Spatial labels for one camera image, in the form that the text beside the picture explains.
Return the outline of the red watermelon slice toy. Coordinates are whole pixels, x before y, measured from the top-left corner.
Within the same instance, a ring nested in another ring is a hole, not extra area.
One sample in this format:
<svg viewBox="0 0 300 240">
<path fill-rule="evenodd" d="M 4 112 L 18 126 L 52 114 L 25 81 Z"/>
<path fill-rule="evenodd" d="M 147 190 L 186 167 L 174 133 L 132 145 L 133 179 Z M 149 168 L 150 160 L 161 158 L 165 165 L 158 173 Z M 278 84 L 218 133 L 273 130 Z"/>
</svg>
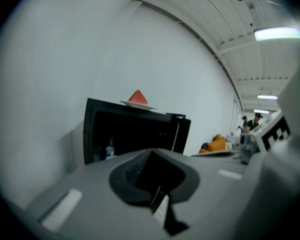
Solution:
<svg viewBox="0 0 300 240">
<path fill-rule="evenodd" d="M 140 90 L 136 90 L 128 99 L 129 102 L 148 105 L 148 101 Z"/>
</svg>

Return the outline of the white plate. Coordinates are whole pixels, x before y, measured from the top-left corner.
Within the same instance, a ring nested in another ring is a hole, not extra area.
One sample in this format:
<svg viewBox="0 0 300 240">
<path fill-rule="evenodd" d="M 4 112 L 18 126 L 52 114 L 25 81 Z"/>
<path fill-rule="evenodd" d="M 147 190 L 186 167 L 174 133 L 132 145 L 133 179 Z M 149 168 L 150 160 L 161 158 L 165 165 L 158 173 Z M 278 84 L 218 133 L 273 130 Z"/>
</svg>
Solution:
<svg viewBox="0 0 300 240">
<path fill-rule="evenodd" d="M 136 108 L 136 109 L 141 109 L 146 111 L 156 110 L 155 108 L 142 103 L 137 103 L 132 101 L 120 101 L 120 102 L 131 108 Z"/>
</svg>

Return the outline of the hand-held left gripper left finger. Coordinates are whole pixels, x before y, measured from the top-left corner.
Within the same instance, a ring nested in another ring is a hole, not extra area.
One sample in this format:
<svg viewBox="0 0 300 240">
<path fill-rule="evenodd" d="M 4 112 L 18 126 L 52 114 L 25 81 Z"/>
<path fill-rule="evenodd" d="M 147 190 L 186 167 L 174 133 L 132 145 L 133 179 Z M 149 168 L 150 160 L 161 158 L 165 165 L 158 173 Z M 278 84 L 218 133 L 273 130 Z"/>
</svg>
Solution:
<svg viewBox="0 0 300 240">
<path fill-rule="evenodd" d="M 123 202 L 110 187 L 110 173 L 117 166 L 134 159 L 130 152 L 78 168 L 38 195 L 26 212 L 40 221 L 48 210 L 69 190 L 82 198 L 57 232 L 70 240 L 163 240 L 167 233 L 148 207 Z"/>
</svg>

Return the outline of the orange sofa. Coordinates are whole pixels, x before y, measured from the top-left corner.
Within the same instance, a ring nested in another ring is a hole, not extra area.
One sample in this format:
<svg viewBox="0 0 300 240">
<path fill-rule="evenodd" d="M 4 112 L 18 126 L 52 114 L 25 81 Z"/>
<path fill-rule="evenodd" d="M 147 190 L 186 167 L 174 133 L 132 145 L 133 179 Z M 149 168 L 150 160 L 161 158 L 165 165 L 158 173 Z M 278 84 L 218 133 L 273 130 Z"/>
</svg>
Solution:
<svg viewBox="0 0 300 240">
<path fill-rule="evenodd" d="M 211 142 L 205 142 L 201 149 L 199 150 L 199 154 L 210 153 L 210 152 L 218 152 L 226 150 L 226 138 L 217 134 Z"/>
</svg>

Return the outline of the clear bottle blue label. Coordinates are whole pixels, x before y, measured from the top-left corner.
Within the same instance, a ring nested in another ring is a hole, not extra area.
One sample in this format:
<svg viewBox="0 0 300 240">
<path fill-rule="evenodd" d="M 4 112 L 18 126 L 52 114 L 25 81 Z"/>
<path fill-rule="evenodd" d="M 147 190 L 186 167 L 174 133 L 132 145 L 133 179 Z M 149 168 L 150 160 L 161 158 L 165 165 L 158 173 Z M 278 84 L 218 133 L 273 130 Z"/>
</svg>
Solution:
<svg viewBox="0 0 300 240">
<path fill-rule="evenodd" d="M 108 160 L 112 158 L 114 155 L 115 155 L 114 138 L 111 136 L 105 148 L 105 159 Z"/>
</svg>

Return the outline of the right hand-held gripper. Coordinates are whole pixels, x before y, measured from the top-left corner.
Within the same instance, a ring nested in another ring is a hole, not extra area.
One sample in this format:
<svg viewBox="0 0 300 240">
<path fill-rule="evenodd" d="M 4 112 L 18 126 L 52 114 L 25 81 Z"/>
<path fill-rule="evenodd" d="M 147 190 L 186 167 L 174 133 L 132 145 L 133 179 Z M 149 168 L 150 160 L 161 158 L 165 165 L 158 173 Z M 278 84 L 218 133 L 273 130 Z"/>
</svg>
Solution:
<svg viewBox="0 0 300 240">
<path fill-rule="evenodd" d="M 257 153 L 268 152 L 274 144 L 287 139 L 291 134 L 282 111 L 271 114 L 262 124 L 244 129 L 240 137 L 239 155 L 241 162 L 248 164 Z"/>
</svg>

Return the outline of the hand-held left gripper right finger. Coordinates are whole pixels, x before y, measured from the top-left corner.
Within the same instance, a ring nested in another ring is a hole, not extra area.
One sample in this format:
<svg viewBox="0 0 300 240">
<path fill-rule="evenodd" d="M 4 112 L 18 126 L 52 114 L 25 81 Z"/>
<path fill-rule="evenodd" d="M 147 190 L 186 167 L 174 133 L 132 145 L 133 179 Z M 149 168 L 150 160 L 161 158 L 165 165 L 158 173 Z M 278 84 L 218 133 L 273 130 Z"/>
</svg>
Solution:
<svg viewBox="0 0 300 240">
<path fill-rule="evenodd" d="M 235 240 L 233 194 L 245 167 L 230 158 L 152 150 L 152 240 Z"/>
</svg>

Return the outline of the black glass-door cabinet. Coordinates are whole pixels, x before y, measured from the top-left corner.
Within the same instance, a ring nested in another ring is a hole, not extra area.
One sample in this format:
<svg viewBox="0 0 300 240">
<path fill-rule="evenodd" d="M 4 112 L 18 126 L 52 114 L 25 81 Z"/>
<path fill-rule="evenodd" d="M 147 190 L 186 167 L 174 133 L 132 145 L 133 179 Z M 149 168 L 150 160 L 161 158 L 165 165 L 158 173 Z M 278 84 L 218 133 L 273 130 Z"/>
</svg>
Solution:
<svg viewBox="0 0 300 240">
<path fill-rule="evenodd" d="M 191 120 L 183 114 L 157 113 L 88 98 L 83 121 L 83 157 L 90 164 L 105 160 L 113 142 L 119 156 L 149 148 L 185 150 Z"/>
</svg>

